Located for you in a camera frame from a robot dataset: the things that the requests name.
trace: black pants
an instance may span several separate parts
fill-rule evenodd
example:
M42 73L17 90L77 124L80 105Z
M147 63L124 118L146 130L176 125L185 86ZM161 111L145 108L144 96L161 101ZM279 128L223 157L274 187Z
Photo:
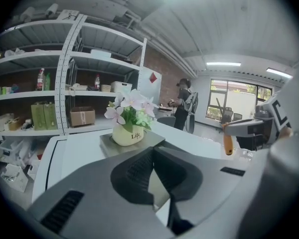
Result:
M178 108L175 112L176 121L175 121L174 128L177 128L177 129L183 131L184 126L185 126L185 122L186 122L186 119L187 119L187 115L188 115L187 111L185 111L182 108Z

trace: ceiling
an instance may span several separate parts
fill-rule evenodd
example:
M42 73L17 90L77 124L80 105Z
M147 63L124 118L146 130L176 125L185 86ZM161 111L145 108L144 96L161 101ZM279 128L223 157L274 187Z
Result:
M59 9L111 23L138 37L175 62L190 77L208 67L205 62L241 62L236 70L281 80L268 67L295 72L299 65L299 30L278 0L25 0L16 8Z

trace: red sticker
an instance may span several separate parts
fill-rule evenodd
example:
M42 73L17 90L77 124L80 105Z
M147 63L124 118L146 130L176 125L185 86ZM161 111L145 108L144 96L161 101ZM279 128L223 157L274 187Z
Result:
M150 78L149 78L149 80L150 80L150 82L154 82L154 81L156 81L157 80L157 77L155 76L155 74L154 73L152 73L151 75L150 75Z

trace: metal shelving unit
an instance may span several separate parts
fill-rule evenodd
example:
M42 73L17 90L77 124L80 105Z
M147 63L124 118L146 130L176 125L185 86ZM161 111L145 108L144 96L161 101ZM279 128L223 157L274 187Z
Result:
M0 49L63 45L76 20L40 20L11 27L0 34Z
M56 68L62 51L33 51L0 59L0 75L44 68Z
M17 71L34 70L39 68L56 68L55 90L23 92L0 96L0 100L28 97L54 96L57 130L17 130L0 132L0 136L35 136L35 135L64 135L70 133L88 132L112 128L111 120L104 116L96 116L94 125L72 128L68 126L66 117L65 97L72 98L73 91L66 91L67 74L75 83L76 74L80 70L91 70L112 75L130 76L137 73L138 81L142 78L147 40L136 40L119 31L86 23L86 15L78 15L75 20L42 20L21 24L5 30L0 34L0 49L14 50L46 46L53 49L55 45L62 45L62 50L46 50L27 52L20 55L0 59L0 75ZM100 49L121 57L96 56L81 52L83 48ZM140 65L129 64L123 59L136 49L142 49ZM75 96L114 98L117 93L76 91Z

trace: artificial flower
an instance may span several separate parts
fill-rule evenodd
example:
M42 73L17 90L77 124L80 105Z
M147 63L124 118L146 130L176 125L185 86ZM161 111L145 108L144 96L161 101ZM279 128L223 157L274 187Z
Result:
M129 95L125 93L123 95L125 99L121 102L121 107L131 106L136 111L140 111L142 109L144 99L136 89L133 89Z
M113 119L114 124L118 122L119 124L124 125L126 122L125 119L121 116L123 111L123 107L118 107L117 109L114 109L113 107L107 107L104 116L107 119Z
M136 125L142 126L145 126L146 124L149 124L151 122L150 117L144 111L136 112L136 120Z
M115 107L118 107L121 105L121 102L123 101L123 95L121 93L119 93L116 97L115 97L115 100L114 100L114 105Z
M142 107L145 109L146 114L148 114L151 117L155 117L153 109L154 107L158 108L158 106L156 104L153 104L153 97L150 100L145 99L145 101L142 104Z

